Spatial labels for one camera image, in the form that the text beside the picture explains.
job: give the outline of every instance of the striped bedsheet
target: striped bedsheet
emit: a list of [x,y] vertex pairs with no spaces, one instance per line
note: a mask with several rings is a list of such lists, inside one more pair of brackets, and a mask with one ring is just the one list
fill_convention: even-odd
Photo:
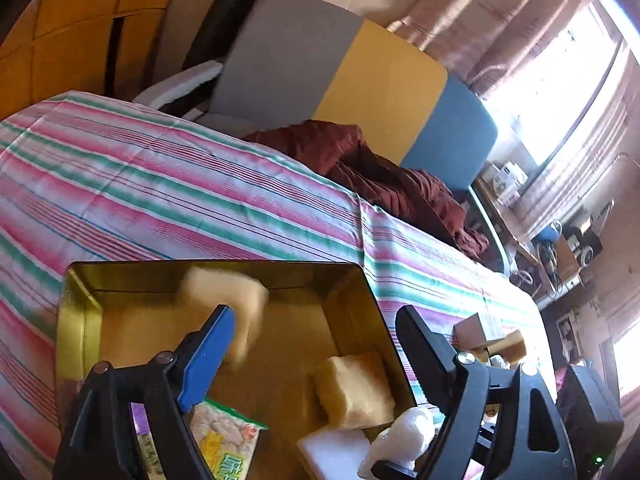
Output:
[[540,314],[504,277],[286,156],[197,124],[82,92],[33,105],[0,123],[0,211],[0,441],[27,480],[50,478],[60,440],[56,304],[74,261],[356,262],[393,337],[403,304],[447,336],[491,311],[526,332],[555,393]]

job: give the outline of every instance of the yellow sponge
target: yellow sponge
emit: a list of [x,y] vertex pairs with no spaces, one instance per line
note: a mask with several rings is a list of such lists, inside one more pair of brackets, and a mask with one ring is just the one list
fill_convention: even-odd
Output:
[[316,368],[313,380],[331,428],[372,428],[394,420],[396,402],[374,352],[331,357]]
[[182,304],[213,311],[226,304],[236,315],[236,334],[225,361],[239,364],[258,337],[269,291],[258,281],[238,272],[192,267],[180,284]]

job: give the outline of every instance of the chair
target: chair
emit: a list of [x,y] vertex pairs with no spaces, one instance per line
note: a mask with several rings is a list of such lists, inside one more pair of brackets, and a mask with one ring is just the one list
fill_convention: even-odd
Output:
[[375,153],[464,195],[491,241],[483,263],[508,275],[504,248],[470,188],[497,127],[435,60],[322,0],[257,0],[223,63],[194,66],[134,102],[162,109],[214,78],[209,103],[184,118],[235,137],[309,118],[358,124]]

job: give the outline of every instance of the brown blanket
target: brown blanket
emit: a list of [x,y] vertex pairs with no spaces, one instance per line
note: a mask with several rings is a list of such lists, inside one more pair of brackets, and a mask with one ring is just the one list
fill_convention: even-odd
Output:
[[488,247],[483,234],[464,227],[465,211],[440,179],[425,171],[405,170],[376,155],[358,126],[305,121],[256,132],[243,140],[289,155],[475,260]]

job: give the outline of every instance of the orange wooden cabinet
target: orange wooden cabinet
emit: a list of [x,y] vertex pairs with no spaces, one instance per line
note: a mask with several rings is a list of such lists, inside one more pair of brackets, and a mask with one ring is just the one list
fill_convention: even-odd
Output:
[[133,98],[168,2],[33,0],[0,44],[0,120],[71,89]]

